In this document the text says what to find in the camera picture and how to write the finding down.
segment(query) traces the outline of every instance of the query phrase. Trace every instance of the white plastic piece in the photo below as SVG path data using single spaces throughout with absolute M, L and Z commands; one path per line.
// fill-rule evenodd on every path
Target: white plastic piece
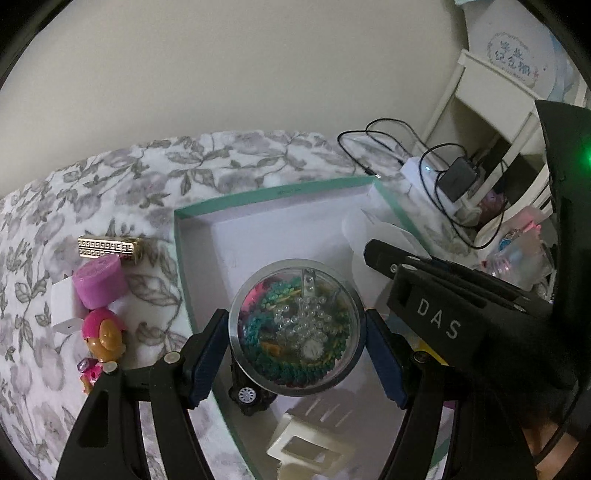
M 423 181 L 421 181 L 421 176 L 418 172 L 418 164 L 420 160 L 421 157 L 409 158 L 404 164 L 404 166 L 400 169 L 400 173 L 402 173 L 402 175 L 406 177 L 406 179 L 413 185 L 413 187 L 415 187 L 419 192 L 421 192 L 421 194 L 427 199 L 428 202 L 431 202 L 431 200 L 429 199 L 429 195 L 436 202 L 437 199 L 435 197 L 435 181 L 437 180 L 438 173 L 436 172 L 436 169 L 435 167 L 433 167 L 432 163 L 425 158 L 421 165 L 421 168 L 423 169 Z M 437 193 L 439 195 L 439 200 L 441 200 L 441 204 L 443 205 L 444 210 L 447 212 L 448 215 L 454 216 L 458 209 L 462 206 L 460 200 L 451 202 L 441 191 L 440 188 L 437 188 Z
M 295 437 L 323 449 L 323 458 L 308 458 L 289 450 Z M 283 414 L 267 447 L 267 455 L 281 462 L 278 480 L 307 480 L 319 474 L 331 477 L 339 473 L 351 460 L 355 448 L 341 441 L 335 434 L 318 428 L 289 413 Z
M 62 335 L 78 332 L 88 309 L 78 298 L 72 277 L 51 286 L 51 326 Z
M 431 258 L 419 241 L 406 230 L 390 223 L 380 221 L 376 216 L 361 209 L 352 210 L 345 216 L 342 224 L 343 235 L 353 250 L 351 273 L 357 292 L 368 308 L 380 314 L 389 315 L 386 305 L 391 280 L 368 267 L 363 259 L 365 245 L 376 239 L 407 251 L 416 257 Z

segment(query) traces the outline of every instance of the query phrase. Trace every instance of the pink container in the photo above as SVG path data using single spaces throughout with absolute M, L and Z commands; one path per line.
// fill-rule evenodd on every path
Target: pink container
M 72 281 L 76 293 L 89 310 L 107 306 L 128 290 L 117 254 L 92 259 L 74 272 Z

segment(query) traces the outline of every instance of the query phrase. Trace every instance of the gray leaf pattern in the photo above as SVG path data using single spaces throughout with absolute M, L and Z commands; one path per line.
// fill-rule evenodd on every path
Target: gray leaf pattern
M 369 161 L 377 155 L 356 153 Z M 397 165 L 380 157 L 374 168 L 399 179 Z M 127 275 L 132 308 L 124 321 L 132 334 L 125 362 L 133 368 L 140 358 L 146 365 L 179 350 L 191 335 L 174 252 L 175 208 L 220 194 L 359 174 L 319 134 L 218 132 L 106 152 L 0 200 L 0 424 L 34 475 L 55 477 L 85 398 L 76 362 L 88 355 L 86 346 L 77 335 L 60 337 L 50 329 L 50 287 L 82 265 L 78 236 L 145 239 L 144 260 Z M 437 248 L 459 248 L 439 218 L 411 201 L 406 205 L 421 231 L 431 229 Z M 217 405 L 205 400 L 198 411 L 197 434 L 218 445 L 205 452 L 215 477 L 251 478 Z M 150 432 L 144 434 L 150 471 L 165 478 Z
M 170 291 L 162 278 L 153 275 L 128 275 L 129 289 L 136 297 L 158 307 L 177 305 L 180 299 Z

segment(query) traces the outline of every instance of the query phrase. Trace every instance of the black charger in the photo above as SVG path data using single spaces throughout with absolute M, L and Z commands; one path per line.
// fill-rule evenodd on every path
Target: black charger
M 464 195 L 478 178 L 476 167 L 466 157 L 457 157 L 439 177 L 437 186 L 451 202 Z

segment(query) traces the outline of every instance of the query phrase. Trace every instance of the round clear container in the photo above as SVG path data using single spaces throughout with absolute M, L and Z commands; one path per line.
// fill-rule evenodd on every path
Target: round clear container
M 365 345 L 365 313 L 357 292 L 331 268 L 282 260 L 238 291 L 229 334 L 246 375 L 266 390 L 302 397 L 353 369 Z

